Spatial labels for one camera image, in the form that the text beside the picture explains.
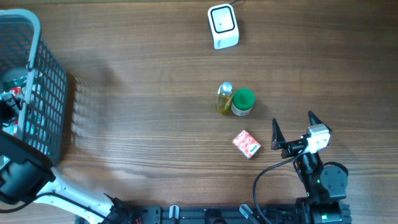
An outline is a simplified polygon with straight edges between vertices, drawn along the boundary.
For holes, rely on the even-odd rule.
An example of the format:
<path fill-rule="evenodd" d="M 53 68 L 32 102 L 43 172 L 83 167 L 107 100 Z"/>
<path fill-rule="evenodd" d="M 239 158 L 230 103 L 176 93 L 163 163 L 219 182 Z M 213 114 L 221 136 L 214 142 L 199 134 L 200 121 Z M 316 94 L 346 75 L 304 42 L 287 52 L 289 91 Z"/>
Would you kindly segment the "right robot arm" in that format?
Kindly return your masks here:
<path fill-rule="evenodd" d="M 338 162 L 322 162 L 319 152 L 329 146 L 332 130 L 312 111 L 310 126 L 295 141 L 286 141 L 276 119 L 272 120 L 272 150 L 281 150 L 283 159 L 292 158 L 294 169 L 307 192 L 295 203 L 297 223 L 351 223 L 346 198 L 348 169 Z"/>

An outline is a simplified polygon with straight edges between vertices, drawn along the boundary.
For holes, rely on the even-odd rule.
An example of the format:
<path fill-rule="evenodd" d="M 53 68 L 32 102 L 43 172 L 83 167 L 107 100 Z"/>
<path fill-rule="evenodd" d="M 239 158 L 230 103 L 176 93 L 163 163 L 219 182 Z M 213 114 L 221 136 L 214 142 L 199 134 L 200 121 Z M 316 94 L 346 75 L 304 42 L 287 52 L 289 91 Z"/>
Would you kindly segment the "red snack box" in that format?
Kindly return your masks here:
<path fill-rule="evenodd" d="M 242 130 L 232 141 L 232 143 L 242 152 L 247 158 L 252 158 L 253 155 L 261 148 L 261 144 L 252 137 L 246 130 Z"/>

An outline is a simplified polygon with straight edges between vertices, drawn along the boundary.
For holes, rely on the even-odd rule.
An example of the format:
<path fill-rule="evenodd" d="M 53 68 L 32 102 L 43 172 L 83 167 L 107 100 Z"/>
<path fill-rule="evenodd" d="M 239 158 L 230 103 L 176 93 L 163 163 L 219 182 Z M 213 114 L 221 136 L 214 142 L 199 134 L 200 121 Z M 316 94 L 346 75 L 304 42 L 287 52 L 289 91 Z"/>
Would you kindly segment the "yellow oil bottle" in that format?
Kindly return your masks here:
<path fill-rule="evenodd" d="M 231 100 L 233 99 L 233 84 L 224 82 L 218 89 L 216 100 L 216 109 L 220 114 L 228 114 L 231 108 Z"/>

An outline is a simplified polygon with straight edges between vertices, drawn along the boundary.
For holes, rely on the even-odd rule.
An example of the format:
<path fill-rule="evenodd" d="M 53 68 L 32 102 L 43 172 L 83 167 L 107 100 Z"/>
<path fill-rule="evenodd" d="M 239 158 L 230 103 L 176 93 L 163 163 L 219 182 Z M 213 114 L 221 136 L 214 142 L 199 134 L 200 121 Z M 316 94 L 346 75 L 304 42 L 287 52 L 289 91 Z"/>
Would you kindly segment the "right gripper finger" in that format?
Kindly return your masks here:
<path fill-rule="evenodd" d="M 285 147 L 286 141 L 279 124 L 275 118 L 272 119 L 272 142 L 271 150 L 279 150 Z"/>
<path fill-rule="evenodd" d="M 308 118 L 311 126 L 323 124 L 323 122 L 311 110 L 308 112 Z"/>

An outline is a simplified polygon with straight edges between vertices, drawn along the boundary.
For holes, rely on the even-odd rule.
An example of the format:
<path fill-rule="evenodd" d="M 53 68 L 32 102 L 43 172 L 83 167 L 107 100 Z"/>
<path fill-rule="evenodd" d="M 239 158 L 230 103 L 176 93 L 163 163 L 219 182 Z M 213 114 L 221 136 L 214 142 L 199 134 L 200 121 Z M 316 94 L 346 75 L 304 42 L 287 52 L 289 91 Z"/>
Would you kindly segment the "green 3M package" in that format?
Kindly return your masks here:
<path fill-rule="evenodd" d="M 2 87 L 4 91 L 9 91 L 11 88 L 16 88 L 16 87 L 24 88 L 26 84 L 27 84 L 27 77 L 19 77 L 6 82 L 2 82 Z"/>

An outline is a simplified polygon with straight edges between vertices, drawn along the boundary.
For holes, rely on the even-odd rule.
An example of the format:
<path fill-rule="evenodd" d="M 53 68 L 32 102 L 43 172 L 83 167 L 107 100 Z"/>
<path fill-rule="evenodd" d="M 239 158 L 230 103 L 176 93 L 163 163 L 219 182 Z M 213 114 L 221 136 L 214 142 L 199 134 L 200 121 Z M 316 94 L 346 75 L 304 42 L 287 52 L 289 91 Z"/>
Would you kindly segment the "green lid jar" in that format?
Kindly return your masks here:
<path fill-rule="evenodd" d="M 237 116 L 246 116 L 255 104 L 255 94 L 248 88 L 241 88 L 233 96 L 231 111 Z"/>

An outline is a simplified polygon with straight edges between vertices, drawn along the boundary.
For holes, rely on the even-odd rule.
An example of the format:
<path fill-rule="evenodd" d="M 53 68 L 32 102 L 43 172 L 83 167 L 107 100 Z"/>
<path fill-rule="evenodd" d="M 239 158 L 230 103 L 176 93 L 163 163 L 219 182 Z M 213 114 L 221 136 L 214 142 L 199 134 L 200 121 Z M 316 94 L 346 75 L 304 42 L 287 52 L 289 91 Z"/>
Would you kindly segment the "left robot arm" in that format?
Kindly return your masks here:
<path fill-rule="evenodd" d="M 32 203 L 61 208 L 75 215 L 76 223 L 139 223 L 128 204 L 105 193 L 96 193 L 62 177 L 49 158 L 48 141 L 59 132 L 57 122 L 37 111 L 20 119 L 27 104 L 19 95 L 1 94 L 1 126 L 17 123 L 18 138 L 1 131 L 1 201 L 14 213 Z"/>

